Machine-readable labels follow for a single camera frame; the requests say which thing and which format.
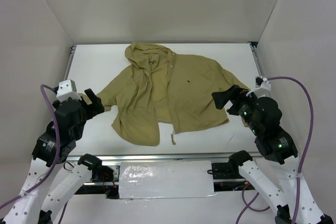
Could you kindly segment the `khaki hooded zip jacket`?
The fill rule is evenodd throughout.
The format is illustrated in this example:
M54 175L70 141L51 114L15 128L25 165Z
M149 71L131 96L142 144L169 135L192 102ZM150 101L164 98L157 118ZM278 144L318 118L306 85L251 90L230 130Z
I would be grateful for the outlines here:
M130 64L97 96L106 111L118 108L112 128L135 145L158 146L160 123L171 124L175 134L227 123L212 93L245 87L216 60L177 54L162 45L133 42L125 57Z

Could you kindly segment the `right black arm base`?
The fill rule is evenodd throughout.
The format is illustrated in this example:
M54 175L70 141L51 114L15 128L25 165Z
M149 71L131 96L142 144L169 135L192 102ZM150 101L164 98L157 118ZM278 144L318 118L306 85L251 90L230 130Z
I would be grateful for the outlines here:
M207 170L213 178L214 191L241 191L248 181L234 170L229 162L211 163L212 168Z

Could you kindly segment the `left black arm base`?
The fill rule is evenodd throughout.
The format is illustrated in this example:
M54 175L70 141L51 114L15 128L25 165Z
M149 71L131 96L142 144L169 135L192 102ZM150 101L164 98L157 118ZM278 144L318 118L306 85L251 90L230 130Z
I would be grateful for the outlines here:
M90 186L93 194L105 196L106 199L119 199L119 165L103 166Z

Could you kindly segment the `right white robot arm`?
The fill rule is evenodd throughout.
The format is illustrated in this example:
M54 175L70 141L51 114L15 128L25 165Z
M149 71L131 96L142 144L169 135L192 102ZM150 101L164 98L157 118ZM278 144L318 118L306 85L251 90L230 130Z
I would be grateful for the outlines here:
M272 167L279 180L277 187L246 152L229 157L228 171L233 177L243 177L258 191L274 214L275 223L332 223L330 216L317 206L308 184L299 172L300 157L291 136L280 126L282 112L269 97L257 97L238 85L226 91L214 92L217 109L227 102L230 115L240 116L254 134L255 144Z

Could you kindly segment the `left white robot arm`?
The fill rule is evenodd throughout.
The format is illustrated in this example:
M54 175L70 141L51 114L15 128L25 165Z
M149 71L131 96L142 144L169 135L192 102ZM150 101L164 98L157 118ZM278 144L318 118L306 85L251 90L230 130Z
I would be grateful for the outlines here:
M12 205L1 223L54 223L64 216L71 197L88 181L113 181L113 170L98 157L85 154L55 189L51 189L76 142L82 138L86 122L104 112L100 98L91 89L85 90L90 100L73 89L58 86L53 103L45 99L52 121L37 139L26 180L18 196L1 205Z

